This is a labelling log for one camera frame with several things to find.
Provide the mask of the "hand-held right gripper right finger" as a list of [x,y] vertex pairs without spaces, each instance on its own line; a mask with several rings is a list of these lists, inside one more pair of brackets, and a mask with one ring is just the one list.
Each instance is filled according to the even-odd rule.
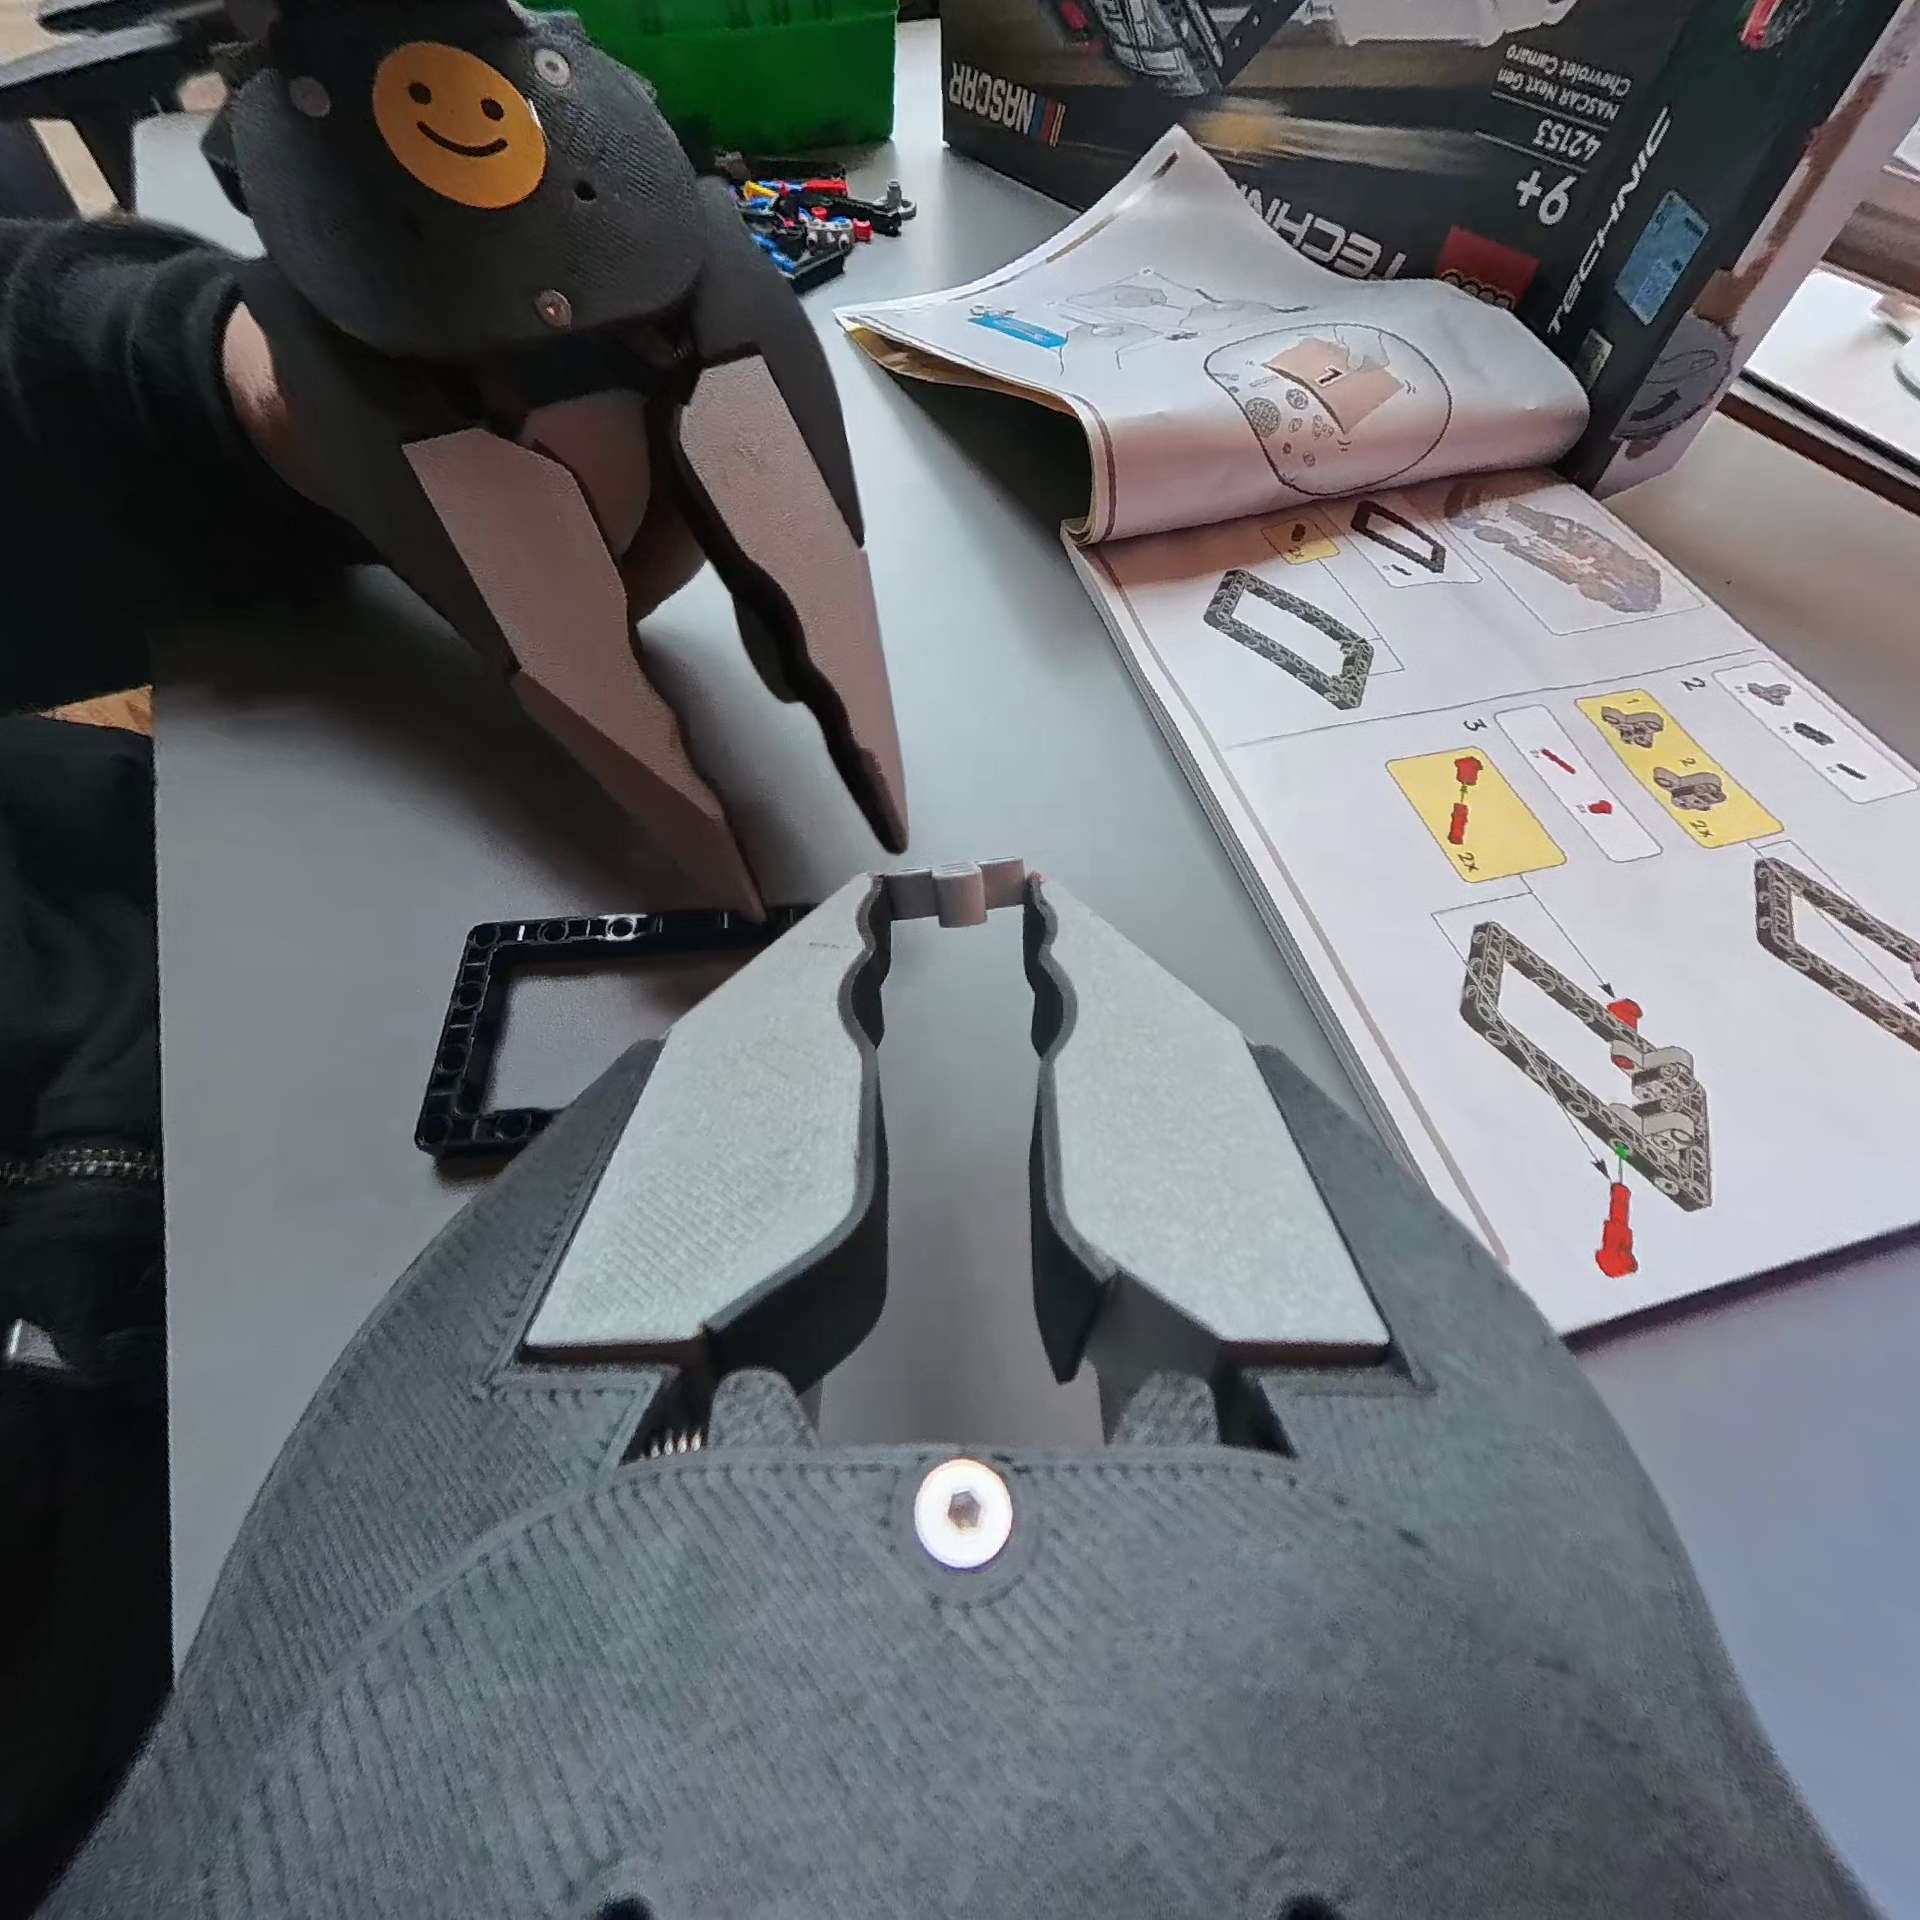
[[1389,1336],[1235,1021],[1053,880],[1024,891],[1040,1058],[1028,1157],[1047,1362],[1096,1380],[1102,1428],[1151,1377],[1212,1394],[1245,1371],[1350,1371]]

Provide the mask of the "lego instruction booklet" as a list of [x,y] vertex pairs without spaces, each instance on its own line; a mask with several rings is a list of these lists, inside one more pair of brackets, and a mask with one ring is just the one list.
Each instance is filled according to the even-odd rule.
[[1573,373],[1185,132],[889,370],[1087,436],[1063,529],[1413,1167],[1566,1333],[1916,1227],[1917,795],[1556,473]]

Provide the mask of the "grey lego connector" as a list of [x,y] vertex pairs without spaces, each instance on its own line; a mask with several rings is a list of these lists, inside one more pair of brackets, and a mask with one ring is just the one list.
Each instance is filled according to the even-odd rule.
[[892,871],[879,877],[893,922],[936,922],[942,928],[974,928],[1003,908],[1019,905],[1025,867],[1016,855],[980,861],[949,861],[932,869]]

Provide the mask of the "person's left hand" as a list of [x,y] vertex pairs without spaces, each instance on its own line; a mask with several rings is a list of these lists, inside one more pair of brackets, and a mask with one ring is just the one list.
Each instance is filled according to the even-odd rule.
[[300,440],[281,394],[272,345],[244,304],[224,322],[222,376],[230,416],[253,450],[291,485],[300,472]]

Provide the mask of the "green plastic bin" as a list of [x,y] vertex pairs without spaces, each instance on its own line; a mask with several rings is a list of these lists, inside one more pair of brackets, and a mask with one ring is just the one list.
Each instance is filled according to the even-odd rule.
[[889,139],[893,2],[563,2],[716,148],[808,153]]

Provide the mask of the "pile of small lego pieces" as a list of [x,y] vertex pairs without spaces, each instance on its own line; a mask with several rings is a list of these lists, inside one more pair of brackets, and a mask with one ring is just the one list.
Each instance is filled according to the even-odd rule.
[[716,151],[710,171],[723,178],[757,252],[800,297],[841,279],[855,250],[872,239],[899,239],[918,216],[899,180],[878,197],[861,197],[844,171],[816,175],[797,160],[758,160],[740,151]]

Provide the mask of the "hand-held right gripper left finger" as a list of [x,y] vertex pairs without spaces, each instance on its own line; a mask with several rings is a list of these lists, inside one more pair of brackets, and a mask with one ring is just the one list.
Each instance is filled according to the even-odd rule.
[[807,1394],[876,1329],[889,925],[879,877],[857,877],[668,1031],[531,1357],[758,1367]]

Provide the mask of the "black rectangular lego frame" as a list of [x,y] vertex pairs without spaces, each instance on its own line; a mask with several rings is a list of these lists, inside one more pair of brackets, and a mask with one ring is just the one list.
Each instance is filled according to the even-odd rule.
[[752,955],[812,909],[814,903],[803,901],[772,905],[764,920],[689,908],[470,925],[419,1106],[416,1148],[439,1167],[500,1164],[559,1115],[544,1106],[497,1106],[489,1090],[520,975],[550,968],[617,975],[681,957]]

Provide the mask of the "lego set box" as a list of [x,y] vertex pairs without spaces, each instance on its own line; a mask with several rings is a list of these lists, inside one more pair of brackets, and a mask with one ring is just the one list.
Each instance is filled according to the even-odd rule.
[[1573,365],[1564,460],[1670,469],[1916,121],[1917,5],[950,2],[944,136],[1086,208],[1182,127],[1289,245]]

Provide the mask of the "dark chair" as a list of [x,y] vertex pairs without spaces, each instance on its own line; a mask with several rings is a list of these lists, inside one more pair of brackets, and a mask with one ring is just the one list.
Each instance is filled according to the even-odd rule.
[[41,43],[4,52],[6,153],[39,148],[39,124],[68,127],[112,195],[134,207],[134,127],[173,113],[185,83],[205,75],[237,36],[222,2],[4,5],[32,11]]

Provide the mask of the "person's left forearm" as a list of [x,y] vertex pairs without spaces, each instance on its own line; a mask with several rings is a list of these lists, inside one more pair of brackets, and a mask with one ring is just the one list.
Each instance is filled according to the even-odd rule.
[[224,384],[235,260],[181,232],[3,221],[3,712],[142,683],[173,618],[376,555],[255,450]]

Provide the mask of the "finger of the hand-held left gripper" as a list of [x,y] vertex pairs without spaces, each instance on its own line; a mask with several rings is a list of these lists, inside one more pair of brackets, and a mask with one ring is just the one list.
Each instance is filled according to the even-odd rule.
[[764,920],[727,810],[640,667],[627,587],[574,473],[483,427],[403,452],[510,647],[519,705],[686,875],[700,905]]
[[816,720],[886,853],[905,770],[841,402],[816,345],[697,376],[668,427],[681,507],[733,597],[766,685]]

